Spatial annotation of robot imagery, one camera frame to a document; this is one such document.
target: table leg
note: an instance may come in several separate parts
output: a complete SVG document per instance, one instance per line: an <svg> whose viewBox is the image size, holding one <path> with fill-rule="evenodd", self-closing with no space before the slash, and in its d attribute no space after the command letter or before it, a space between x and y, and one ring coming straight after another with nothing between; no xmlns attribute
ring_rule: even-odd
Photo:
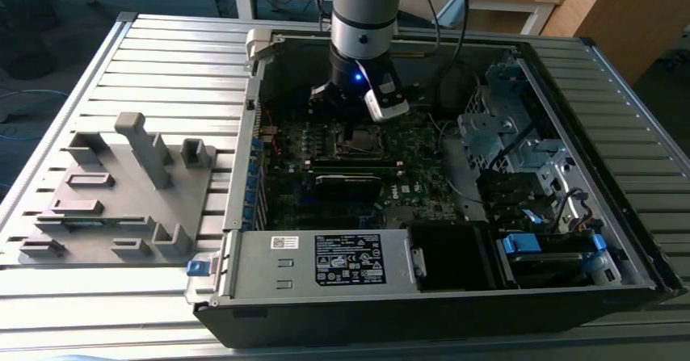
<svg viewBox="0 0 690 361"><path fill-rule="evenodd" d="M552 16L554 8L556 5L553 4L541 4L537 6L537 9L530 14L528 22L525 22L525 26L522 27L522 31L520 33L538 36L542 33L545 25L548 24L549 16Z"/></svg>
<svg viewBox="0 0 690 361"><path fill-rule="evenodd" d="M255 0L235 0L238 2L238 17L243 20L255 19Z"/></svg>

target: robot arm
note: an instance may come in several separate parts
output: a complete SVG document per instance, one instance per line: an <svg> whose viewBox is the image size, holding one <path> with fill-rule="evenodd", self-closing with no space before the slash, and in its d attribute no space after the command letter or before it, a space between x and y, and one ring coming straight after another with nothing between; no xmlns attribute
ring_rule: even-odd
<svg viewBox="0 0 690 361"><path fill-rule="evenodd" d="M462 8L466 0L451 2ZM363 100L375 122L410 110L389 55L399 4L401 0L334 0L331 78L314 90L319 98L337 100L343 111Z"/></svg>

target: gray vertical post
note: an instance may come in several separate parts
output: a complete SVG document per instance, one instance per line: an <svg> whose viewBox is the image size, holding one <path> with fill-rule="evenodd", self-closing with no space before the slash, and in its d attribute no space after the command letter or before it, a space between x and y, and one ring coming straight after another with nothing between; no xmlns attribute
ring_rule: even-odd
<svg viewBox="0 0 690 361"><path fill-rule="evenodd" d="M115 122L115 131L125 135L133 146L134 156L147 172L157 189L165 189L171 182L165 161L157 152L151 137L143 129L146 117L139 112L122 112Z"/></svg>

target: floor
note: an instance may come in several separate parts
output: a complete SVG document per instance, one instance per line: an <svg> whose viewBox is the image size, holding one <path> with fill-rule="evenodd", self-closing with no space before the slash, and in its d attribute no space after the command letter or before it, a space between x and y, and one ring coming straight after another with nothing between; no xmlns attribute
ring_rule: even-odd
<svg viewBox="0 0 690 361"><path fill-rule="evenodd" d="M122 11L209 17L218 17L221 11L225 16L237 17L234 0L99 0L92 5L84 0L51 0L51 3L60 25L43 33L43 39L59 59L59 68L48 76L28 82L14 80L0 70L0 93L3 88L52 89L70 93ZM309 1L259 0L257 8L261 19L317 19L314 3ZM406 15L402 25L423 27L426 22ZM642 100L686 151L690 150L690 132L686 130L689 81L690 66L670 72L662 65L656 65L636 85ZM63 98L51 94L24 94L2 101L0 136L36 139L12 141L0 138L0 196L22 171Z"/></svg>

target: green circuit board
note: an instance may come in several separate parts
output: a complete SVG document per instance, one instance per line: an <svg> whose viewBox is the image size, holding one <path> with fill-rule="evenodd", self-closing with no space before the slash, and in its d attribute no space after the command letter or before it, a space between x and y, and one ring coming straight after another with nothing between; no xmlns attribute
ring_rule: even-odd
<svg viewBox="0 0 690 361"><path fill-rule="evenodd" d="M458 218L439 131L427 114L410 113L390 123L355 127L350 141L337 123L283 120L265 132L271 154L270 229L382 229L415 219ZM374 179L381 190L367 193L365 200L342 200L339 192L333 200L314 198L314 182L323 176ZM358 196L357 190L346 194Z"/></svg>

